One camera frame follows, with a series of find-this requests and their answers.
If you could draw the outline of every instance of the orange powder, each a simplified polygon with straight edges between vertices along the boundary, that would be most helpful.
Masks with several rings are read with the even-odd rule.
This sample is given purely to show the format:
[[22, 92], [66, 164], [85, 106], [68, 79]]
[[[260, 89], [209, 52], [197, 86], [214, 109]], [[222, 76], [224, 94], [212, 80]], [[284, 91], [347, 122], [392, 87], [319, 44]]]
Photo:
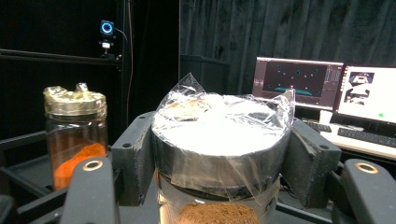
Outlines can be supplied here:
[[72, 159], [62, 163], [53, 172], [54, 188], [56, 190], [69, 186], [74, 168], [81, 162], [91, 157], [100, 157], [106, 155], [106, 149], [99, 143], [85, 146]]

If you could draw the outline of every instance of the jar with orange powder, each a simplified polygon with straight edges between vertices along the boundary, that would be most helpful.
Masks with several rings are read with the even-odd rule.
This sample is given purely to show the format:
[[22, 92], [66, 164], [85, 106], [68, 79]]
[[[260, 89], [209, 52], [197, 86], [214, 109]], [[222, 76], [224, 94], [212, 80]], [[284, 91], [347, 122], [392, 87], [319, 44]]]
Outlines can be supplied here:
[[53, 188], [67, 187], [77, 164], [107, 155], [106, 97], [78, 83], [75, 91], [44, 89]]

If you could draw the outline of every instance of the ground spice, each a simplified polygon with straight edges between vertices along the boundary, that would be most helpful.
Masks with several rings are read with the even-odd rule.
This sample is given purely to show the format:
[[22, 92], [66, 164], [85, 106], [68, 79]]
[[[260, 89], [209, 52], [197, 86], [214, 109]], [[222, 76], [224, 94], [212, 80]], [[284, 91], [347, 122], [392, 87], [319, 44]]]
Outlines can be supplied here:
[[83, 147], [72, 159], [65, 161], [53, 172], [54, 188], [56, 190], [69, 186], [74, 168], [81, 162], [91, 157], [106, 155], [106, 149], [99, 143]]
[[241, 203], [190, 203], [176, 224], [259, 224], [252, 208]]

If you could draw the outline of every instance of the computer monitor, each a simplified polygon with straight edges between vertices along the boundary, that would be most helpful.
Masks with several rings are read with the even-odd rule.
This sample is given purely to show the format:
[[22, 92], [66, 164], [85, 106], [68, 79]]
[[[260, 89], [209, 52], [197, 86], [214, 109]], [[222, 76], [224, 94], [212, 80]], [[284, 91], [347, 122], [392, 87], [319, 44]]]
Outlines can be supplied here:
[[346, 65], [335, 112], [396, 124], [396, 67]]
[[287, 88], [296, 106], [333, 111], [343, 63], [258, 57], [252, 94], [270, 100]]

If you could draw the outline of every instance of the silver lid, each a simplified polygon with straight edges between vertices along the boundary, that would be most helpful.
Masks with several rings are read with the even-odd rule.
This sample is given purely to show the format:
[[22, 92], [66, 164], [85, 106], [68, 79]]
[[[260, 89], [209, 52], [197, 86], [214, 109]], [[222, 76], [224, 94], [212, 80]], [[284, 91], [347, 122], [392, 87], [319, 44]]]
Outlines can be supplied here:
[[102, 93], [88, 91], [87, 84], [78, 83], [75, 91], [60, 86], [44, 89], [46, 116], [106, 116], [106, 97]]

